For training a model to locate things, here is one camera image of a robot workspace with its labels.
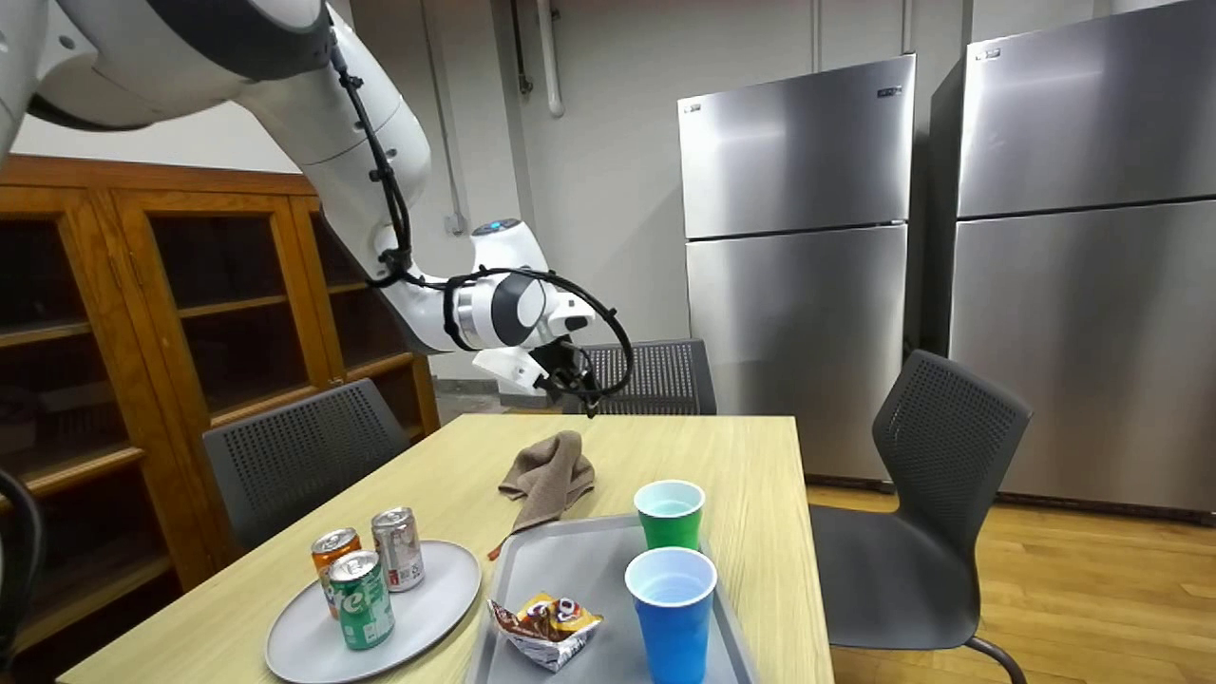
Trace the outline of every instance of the tray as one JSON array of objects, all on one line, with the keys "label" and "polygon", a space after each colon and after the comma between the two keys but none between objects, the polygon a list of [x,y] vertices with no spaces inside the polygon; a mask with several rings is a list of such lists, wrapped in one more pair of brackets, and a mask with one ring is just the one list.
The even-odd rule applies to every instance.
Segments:
[{"label": "tray", "polygon": [[[491,612],[477,627],[477,645],[467,664],[467,684],[537,684],[537,682],[611,682],[611,684],[649,684],[644,649],[639,634],[634,602],[623,588],[623,567],[642,553],[642,527],[634,516],[599,516],[547,525],[524,537],[513,537],[496,560],[496,583],[491,602],[515,610],[537,588],[567,594],[591,610],[604,624],[591,643],[573,655],[558,674],[547,674],[524,662],[507,643],[491,627]],[[741,634],[725,612],[720,594],[710,610],[710,662],[708,682],[752,684],[757,674],[741,645]]]},{"label": "tray", "polygon": [[274,624],[267,669],[282,682],[364,682],[443,640],[483,588],[477,562],[453,544],[420,541],[425,583],[391,594],[393,630],[372,649],[345,649],[323,588],[310,583]]}]

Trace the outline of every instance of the wooden cabinet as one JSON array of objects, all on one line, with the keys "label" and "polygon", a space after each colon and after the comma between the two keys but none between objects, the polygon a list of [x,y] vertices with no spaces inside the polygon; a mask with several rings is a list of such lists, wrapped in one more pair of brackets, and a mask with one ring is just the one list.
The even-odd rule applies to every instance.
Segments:
[{"label": "wooden cabinet", "polygon": [[295,174],[6,160],[0,467],[50,516],[19,649],[234,549],[200,430],[372,377],[438,430],[425,356],[323,233]]}]

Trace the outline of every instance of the gray tray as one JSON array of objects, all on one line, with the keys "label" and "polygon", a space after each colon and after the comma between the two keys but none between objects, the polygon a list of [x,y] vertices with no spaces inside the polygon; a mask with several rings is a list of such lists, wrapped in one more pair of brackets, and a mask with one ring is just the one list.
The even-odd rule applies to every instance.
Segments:
[{"label": "gray tray", "polygon": [[[634,602],[623,588],[623,567],[642,553],[642,527],[634,516],[599,516],[547,525],[524,537],[513,537],[496,560],[496,583],[491,602],[520,610],[532,594],[547,588],[558,596],[580,602],[604,624],[591,643],[573,655],[558,674],[547,674],[520,657],[491,627],[483,610],[477,645],[467,664],[467,684],[515,684],[515,682],[576,682],[576,684],[629,684],[649,682]],[[710,684],[752,684],[757,674],[737,640],[737,627],[725,612],[720,594],[713,594],[710,612]]]}]

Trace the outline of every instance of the stainless steel refrigerator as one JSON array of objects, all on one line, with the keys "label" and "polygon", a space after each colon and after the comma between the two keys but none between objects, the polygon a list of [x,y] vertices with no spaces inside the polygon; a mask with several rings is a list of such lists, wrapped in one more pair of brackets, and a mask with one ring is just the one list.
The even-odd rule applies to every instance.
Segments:
[{"label": "stainless steel refrigerator", "polygon": [[886,480],[917,60],[678,99],[690,331],[718,415],[792,415],[806,475]]},{"label": "stainless steel refrigerator", "polygon": [[1216,4],[976,42],[936,137],[941,342],[1032,410],[1007,492],[1210,513]]}]

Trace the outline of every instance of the soda can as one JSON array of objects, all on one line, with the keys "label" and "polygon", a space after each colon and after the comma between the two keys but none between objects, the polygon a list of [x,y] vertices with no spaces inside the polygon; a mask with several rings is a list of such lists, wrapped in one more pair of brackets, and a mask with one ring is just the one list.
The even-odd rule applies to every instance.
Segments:
[{"label": "soda can", "polygon": [[338,596],[343,643],[348,649],[372,649],[391,634],[391,602],[378,579],[378,560],[372,553],[343,554],[330,567],[330,586]]},{"label": "soda can", "polygon": [[420,586],[420,549],[412,510],[391,507],[372,516],[374,554],[382,562],[388,594],[405,594]]},{"label": "soda can", "polygon": [[357,541],[353,527],[330,527],[323,537],[310,541],[310,567],[316,567],[316,583],[328,594],[330,616],[338,621],[338,596],[330,588],[330,567],[348,554],[361,553],[364,544]]}]

